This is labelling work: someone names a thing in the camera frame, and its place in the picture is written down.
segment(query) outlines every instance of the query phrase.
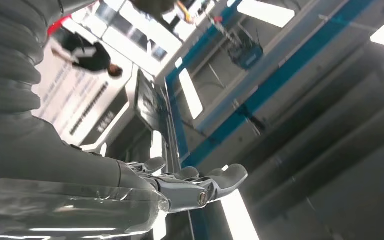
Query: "transparent plastic cover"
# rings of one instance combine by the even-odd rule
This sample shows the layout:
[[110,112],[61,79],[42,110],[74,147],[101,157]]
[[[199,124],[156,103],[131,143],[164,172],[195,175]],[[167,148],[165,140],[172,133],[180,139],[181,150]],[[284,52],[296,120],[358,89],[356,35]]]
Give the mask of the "transparent plastic cover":
[[169,201],[152,189],[0,179],[1,239],[111,239],[148,232]]

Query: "black shirt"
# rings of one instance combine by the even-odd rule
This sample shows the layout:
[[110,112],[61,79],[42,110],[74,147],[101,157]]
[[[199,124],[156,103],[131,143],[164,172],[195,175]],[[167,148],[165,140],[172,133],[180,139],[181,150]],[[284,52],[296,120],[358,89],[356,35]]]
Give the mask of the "black shirt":
[[95,54],[92,57],[78,57],[78,63],[73,63],[73,66],[86,69],[91,72],[100,72],[108,69],[111,64],[111,57],[107,50],[99,42],[96,42],[92,46],[96,48]]

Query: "person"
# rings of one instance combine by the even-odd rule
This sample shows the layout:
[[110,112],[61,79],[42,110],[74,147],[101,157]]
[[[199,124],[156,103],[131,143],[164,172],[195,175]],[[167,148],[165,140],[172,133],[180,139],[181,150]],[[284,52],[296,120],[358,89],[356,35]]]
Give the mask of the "person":
[[100,42],[92,44],[77,33],[66,29],[62,29],[62,31],[65,36],[60,40],[61,46],[70,53],[71,57],[67,57],[53,48],[52,53],[55,57],[92,73],[108,71],[108,74],[114,79],[123,75],[123,69],[111,63],[110,55]]

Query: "robotic hand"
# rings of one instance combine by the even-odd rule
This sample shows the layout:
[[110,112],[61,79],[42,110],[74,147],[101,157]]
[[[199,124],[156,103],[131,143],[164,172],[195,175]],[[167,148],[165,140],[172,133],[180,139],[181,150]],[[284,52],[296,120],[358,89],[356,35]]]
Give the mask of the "robotic hand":
[[200,177],[193,167],[186,167],[175,174],[153,176],[152,173],[166,165],[161,157],[128,165],[168,199],[168,212],[171,214],[200,209],[220,200],[238,189],[248,176],[247,170],[239,164],[231,165],[226,171],[215,169],[204,177]]

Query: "white banner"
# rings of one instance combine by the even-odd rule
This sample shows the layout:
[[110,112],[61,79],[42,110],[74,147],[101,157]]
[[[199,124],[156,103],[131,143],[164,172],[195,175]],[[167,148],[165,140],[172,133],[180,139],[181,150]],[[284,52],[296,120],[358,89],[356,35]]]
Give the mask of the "white banner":
[[44,60],[36,67],[42,81],[33,87],[41,108],[32,113],[50,122],[64,141],[79,146],[131,79],[133,64],[109,50],[113,63],[124,71],[122,78],[112,79],[107,72],[92,74],[73,68],[54,57],[52,48],[63,51],[53,39],[46,46]]

